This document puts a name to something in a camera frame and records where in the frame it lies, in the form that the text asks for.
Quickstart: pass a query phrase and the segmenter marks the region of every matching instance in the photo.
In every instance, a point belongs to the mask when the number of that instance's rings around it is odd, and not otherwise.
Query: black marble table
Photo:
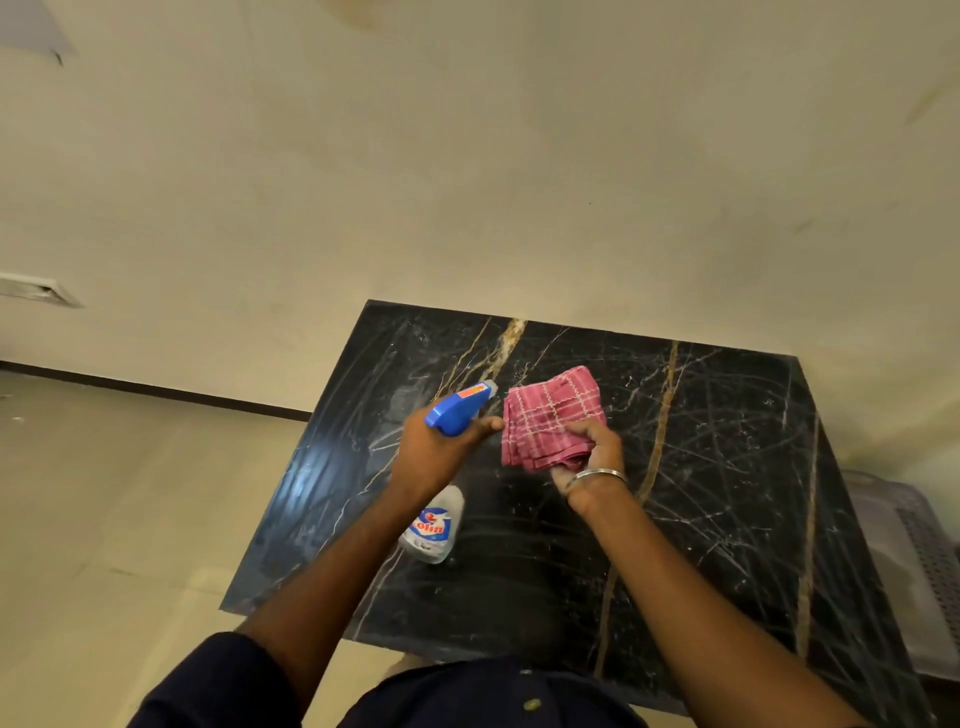
[[[248,614],[356,520],[411,410],[491,377],[495,412],[509,387],[578,364],[600,385],[637,497],[697,569],[867,718],[932,725],[790,356],[369,302],[223,608]],[[683,713],[610,562],[548,476],[502,467],[493,438],[454,482],[467,504],[451,555],[431,566],[397,548],[347,637],[440,660],[519,653]]]

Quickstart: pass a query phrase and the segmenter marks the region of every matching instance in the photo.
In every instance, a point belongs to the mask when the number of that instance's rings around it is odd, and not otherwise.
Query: cleaning cloth
[[[564,423],[593,417],[606,424],[600,388],[587,367],[574,367],[540,384],[514,387],[503,401],[500,461],[538,471],[566,465],[575,473],[587,462],[593,442]]]

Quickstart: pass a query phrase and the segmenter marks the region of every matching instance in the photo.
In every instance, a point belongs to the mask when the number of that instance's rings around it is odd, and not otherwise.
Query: beige floor
[[[217,607],[302,428],[0,373],[0,725],[123,726],[232,628]],[[342,642],[304,724],[335,726],[397,657]]]

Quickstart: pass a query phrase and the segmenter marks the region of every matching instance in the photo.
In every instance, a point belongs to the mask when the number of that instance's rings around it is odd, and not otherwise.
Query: white plastic container
[[[400,545],[428,564],[439,564],[453,549],[464,513],[464,494],[450,484],[427,503],[400,536]]]

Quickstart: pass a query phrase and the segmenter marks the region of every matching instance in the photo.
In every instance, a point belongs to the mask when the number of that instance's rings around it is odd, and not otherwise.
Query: air vent
[[[83,306],[53,279],[19,276],[16,273],[0,273],[0,296],[13,296],[28,301],[55,303],[71,308],[81,308]]]

